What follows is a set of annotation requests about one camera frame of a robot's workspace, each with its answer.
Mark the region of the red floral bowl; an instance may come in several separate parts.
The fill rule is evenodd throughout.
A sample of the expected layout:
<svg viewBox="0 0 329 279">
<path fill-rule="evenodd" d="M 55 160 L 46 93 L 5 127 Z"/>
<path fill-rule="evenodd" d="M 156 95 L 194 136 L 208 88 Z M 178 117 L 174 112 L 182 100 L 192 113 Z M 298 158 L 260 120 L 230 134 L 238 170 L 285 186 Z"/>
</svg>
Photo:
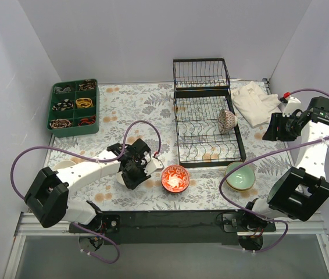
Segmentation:
<svg viewBox="0 0 329 279">
<path fill-rule="evenodd" d="M 180 165 L 167 166 L 161 175 L 162 187 L 173 194 L 185 191 L 190 180 L 189 172 Z"/>
</svg>

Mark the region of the brown patterned bowl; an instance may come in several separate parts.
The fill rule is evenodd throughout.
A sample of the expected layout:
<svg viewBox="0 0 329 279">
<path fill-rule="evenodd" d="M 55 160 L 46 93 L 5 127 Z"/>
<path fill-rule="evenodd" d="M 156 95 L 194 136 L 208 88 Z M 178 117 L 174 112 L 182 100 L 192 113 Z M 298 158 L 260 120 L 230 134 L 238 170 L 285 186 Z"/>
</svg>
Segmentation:
<svg viewBox="0 0 329 279">
<path fill-rule="evenodd" d="M 237 116 L 233 112 L 225 109 L 219 111 L 217 120 L 220 134 L 227 134 L 238 124 Z"/>
</svg>

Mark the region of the black wire dish rack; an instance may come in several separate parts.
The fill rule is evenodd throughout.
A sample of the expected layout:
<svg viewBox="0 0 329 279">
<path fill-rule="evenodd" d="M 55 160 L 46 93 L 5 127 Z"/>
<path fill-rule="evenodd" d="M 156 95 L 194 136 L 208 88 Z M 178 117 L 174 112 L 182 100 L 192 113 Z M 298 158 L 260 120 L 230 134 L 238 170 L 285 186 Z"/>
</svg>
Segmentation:
<svg viewBox="0 0 329 279">
<path fill-rule="evenodd" d="M 237 126 L 219 129 L 219 113 L 235 110 L 223 58 L 173 60 L 178 159 L 185 168 L 224 167 L 246 159 Z"/>
</svg>

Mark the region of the plain white bowl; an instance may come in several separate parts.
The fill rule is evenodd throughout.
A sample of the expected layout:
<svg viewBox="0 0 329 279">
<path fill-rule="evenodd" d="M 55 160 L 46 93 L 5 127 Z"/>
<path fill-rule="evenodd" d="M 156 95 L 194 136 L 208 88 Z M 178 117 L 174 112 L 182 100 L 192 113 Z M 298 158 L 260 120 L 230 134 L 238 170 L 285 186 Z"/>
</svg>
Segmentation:
<svg viewBox="0 0 329 279">
<path fill-rule="evenodd" d="M 117 180 L 117 182 L 118 182 L 119 184 L 121 184 L 121 185 L 126 185 L 125 182 L 124 182 L 124 180 L 123 180 L 122 174 L 123 174 L 123 173 L 122 173 L 121 171 L 118 172 L 118 173 L 116 174 L 116 180 Z"/>
</svg>

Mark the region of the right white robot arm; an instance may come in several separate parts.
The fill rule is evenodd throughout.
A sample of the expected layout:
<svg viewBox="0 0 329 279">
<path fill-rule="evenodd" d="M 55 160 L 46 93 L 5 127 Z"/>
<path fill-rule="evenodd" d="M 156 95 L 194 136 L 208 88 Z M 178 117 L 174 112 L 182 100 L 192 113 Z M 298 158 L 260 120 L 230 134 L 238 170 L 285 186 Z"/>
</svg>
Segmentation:
<svg viewBox="0 0 329 279">
<path fill-rule="evenodd" d="M 325 162 L 329 141 L 329 99 L 323 96 L 310 100 L 306 110 L 300 102 L 288 98 L 282 113 L 273 113 L 263 139 L 290 142 L 301 137 L 296 164 L 273 185 L 268 197 L 248 202 L 241 217 L 242 226 L 248 231 L 257 230 L 263 218 L 288 217 L 308 220 L 329 197 Z"/>
</svg>

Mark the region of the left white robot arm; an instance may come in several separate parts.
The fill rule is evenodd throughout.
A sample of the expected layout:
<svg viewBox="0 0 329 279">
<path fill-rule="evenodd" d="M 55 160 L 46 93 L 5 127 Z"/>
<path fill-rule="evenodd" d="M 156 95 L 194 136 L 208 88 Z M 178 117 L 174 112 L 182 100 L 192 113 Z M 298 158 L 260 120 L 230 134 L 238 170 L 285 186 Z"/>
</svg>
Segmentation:
<svg viewBox="0 0 329 279">
<path fill-rule="evenodd" d="M 43 168 L 24 201 L 44 228 L 68 221 L 93 233 L 101 228 L 103 213 L 91 201 L 72 200 L 73 193 L 110 175 L 115 175 L 117 181 L 128 189 L 135 189 L 162 168 L 162 162 L 151 155 L 143 140 L 138 139 L 132 145 L 114 144 L 90 161 L 57 171 Z"/>
</svg>

